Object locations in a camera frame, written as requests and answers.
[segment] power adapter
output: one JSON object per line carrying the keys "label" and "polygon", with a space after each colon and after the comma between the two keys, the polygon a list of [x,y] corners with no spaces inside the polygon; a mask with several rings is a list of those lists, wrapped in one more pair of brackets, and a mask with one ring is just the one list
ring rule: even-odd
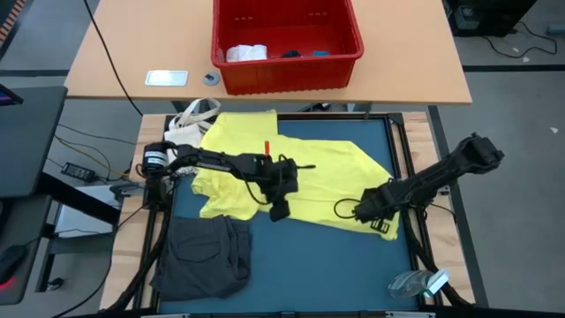
{"label": "power adapter", "polygon": [[61,173],[65,176],[73,177],[78,180],[91,183],[96,180],[96,172],[74,163],[65,163],[61,169]]}

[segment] yellow cloth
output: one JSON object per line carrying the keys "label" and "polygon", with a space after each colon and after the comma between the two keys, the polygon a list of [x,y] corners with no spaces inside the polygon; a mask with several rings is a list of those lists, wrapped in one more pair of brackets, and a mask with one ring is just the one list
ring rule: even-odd
{"label": "yellow cloth", "polygon": [[[315,169],[298,170],[298,192],[285,196],[290,205],[290,217],[336,228],[367,233],[378,233],[369,223],[342,219],[335,215],[334,204],[343,198],[361,199],[363,190],[388,181],[390,176],[371,157],[350,141],[301,140],[277,134],[276,113],[222,113],[204,136],[200,146],[206,150],[223,151],[228,155],[243,153],[264,154],[265,140],[270,144],[270,155],[279,154],[295,160],[297,165],[315,164]],[[255,196],[265,197],[254,183],[250,184]],[[268,212],[269,206],[255,202],[245,183],[229,173],[200,169],[192,182],[192,190],[209,197],[200,211],[201,217],[219,215],[251,219],[257,210]],[[341,216],[350,216],[355,202],[337,206]],[[398,213],[387,233],[378,233],[384,239],[396,239]]]}

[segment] silver tag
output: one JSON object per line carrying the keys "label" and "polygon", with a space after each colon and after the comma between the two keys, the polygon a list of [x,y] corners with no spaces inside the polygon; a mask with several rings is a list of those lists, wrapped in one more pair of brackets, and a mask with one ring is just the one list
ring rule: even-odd
{"label": "silver tag", "polygon": [[147,86],[184,86],[188,80],[187,71],[155,70],[147,72]]}

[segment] white cloth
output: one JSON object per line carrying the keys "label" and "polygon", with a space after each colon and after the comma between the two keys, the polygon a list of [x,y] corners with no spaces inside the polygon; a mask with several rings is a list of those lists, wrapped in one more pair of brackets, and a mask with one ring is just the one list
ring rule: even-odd
{"label": "white cloth", "polygon": [[255,61],[267,59],[267,47],[265,45],[237,45],[228,49],[228,62]]}
{"label": "white cloth", "polygon": [[[196,114],[196,106],[203,101],[209,101],[208,105],[213,108],[201,114]],[[170,122],[169,130],[165,132],[164,139],[172,141],[177,145],[191,145],[199,148],[202,141],[202,134],[210,129],[211,124],[206,119],[214,116],[220,110],[221,104],[214,98],[200,98],[191,102],[191,104],[182,113],[178,113]],[[169,163],[177,159],[172,150],[167,150]],[[196,173],[195,167],[185,167],[177,171],[180,174]]]}

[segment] white tissue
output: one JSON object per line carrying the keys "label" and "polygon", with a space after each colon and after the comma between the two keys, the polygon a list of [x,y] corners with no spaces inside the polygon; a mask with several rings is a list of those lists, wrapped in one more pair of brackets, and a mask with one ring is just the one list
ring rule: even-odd
{"label": "white tissue", "polygon": [[265,45],[237,45],[228,49],[228,62],[255,61],[267,59],[267,47]]}

